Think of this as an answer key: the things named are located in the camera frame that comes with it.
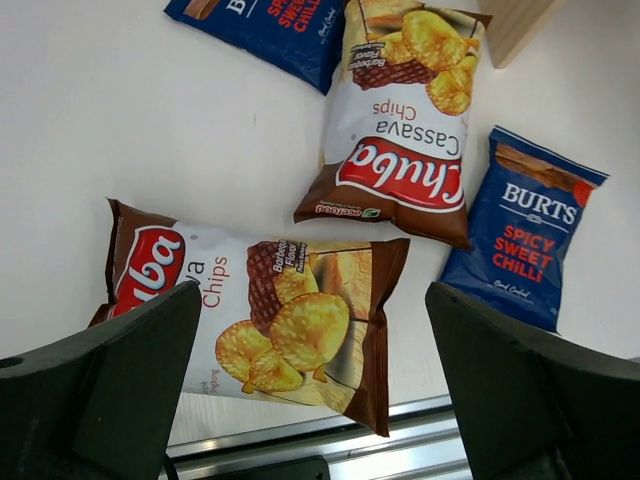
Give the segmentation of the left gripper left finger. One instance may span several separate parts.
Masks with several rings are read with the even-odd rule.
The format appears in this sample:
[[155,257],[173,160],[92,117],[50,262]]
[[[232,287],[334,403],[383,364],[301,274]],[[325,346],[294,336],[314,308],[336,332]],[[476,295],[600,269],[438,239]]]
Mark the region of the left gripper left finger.
[[200,311],[187,281],[2,359],[2,478],[176,478],[166,448]]

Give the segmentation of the wooden two-tier shelf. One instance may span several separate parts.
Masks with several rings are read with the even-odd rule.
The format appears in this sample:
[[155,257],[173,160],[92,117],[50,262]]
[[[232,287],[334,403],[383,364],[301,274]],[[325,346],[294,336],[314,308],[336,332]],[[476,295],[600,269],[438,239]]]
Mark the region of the wooden two-tier shelf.
[[478,0],[492,17],[486,30],[492,64],[506,68],[565,4],[565,0]]

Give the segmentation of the blue Burts chilli bag back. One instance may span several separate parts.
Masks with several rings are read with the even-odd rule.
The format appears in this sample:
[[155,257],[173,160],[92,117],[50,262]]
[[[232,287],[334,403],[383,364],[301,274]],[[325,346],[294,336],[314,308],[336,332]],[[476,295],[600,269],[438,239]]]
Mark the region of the blue Burts chilli bag back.
[[344,6],[336,0],[172,0],[164,13],[327,94],[341,58]]

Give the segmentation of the chuba cassava chips bag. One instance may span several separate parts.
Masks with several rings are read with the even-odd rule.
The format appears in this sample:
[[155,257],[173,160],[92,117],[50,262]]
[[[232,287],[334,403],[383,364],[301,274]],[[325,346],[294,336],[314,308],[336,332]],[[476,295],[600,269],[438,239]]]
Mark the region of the chuba cassava chips bag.
[[421,1],[350,1],[322,167],[294,212],[468,248],[461,181],[491,18]]
[[185,392],[327,407],[388,434],[384,306],[408,239],[264,239],[109,206],[107,300],[94,324],[193,282],[201,310]]

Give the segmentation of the Chuba cassava chips bag front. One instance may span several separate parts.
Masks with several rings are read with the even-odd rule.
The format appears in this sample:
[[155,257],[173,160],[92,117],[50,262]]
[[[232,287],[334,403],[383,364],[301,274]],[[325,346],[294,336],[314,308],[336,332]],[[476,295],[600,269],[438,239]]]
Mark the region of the Chuba cassava chips bag front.
[[201,310],[185,392],[327,407],[388,434],[384,306],[408,239],[264,239],[109,206],[107,300],[94,324],[193,282]]

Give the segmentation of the Chuba cassava chips bag upright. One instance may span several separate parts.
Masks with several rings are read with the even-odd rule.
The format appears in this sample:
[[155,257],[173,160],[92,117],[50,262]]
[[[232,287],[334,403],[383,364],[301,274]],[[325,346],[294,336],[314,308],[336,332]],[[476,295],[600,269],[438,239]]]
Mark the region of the Chuba cassava chips bag upright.
[[421,1],[350,1],[322,167],[294,212],[468,248],[461,181],[491,18]]

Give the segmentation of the aluminium mounting rail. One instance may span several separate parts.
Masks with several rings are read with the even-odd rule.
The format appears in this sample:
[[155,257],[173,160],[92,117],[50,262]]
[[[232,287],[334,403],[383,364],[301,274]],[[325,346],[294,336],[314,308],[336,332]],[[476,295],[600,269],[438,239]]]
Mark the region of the aluminium mounting rail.
[[315,459],[316,479],[471,479],[447,395],[390,407],[390,435],[344,417],[176,445],[168,454],[181,479],[239,477],[283,462]]

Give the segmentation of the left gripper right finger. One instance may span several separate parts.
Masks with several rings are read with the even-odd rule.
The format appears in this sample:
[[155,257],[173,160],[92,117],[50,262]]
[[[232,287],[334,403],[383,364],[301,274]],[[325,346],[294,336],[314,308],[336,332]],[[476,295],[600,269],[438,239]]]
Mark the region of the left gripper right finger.
[[443,283],[425,304],[474,478],[638,478],[638,363]]

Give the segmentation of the blue burts chilli bag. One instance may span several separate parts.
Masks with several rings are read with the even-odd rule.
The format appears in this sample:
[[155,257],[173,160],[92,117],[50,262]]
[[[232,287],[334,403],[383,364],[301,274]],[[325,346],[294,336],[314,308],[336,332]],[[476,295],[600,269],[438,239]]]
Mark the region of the blue burts chilli bag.
[[327,94],[341,58],[344,6],[336,0],[172,0],[164,13]]
[[440,282],[556,332],[568,248],[591,193],[608,177],[494,127],[469,212],[471,247],[451,251]]

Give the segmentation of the blue Burts chilli bag front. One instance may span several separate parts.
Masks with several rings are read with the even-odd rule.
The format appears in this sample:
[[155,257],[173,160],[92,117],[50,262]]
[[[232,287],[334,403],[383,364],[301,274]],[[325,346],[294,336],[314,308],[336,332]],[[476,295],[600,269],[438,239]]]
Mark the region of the blue Burts chilli bag front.
[[440,282],[556,332],[568,248],[591,193],[608,177],[494,127],[469,212],[471,247],[451,251]]

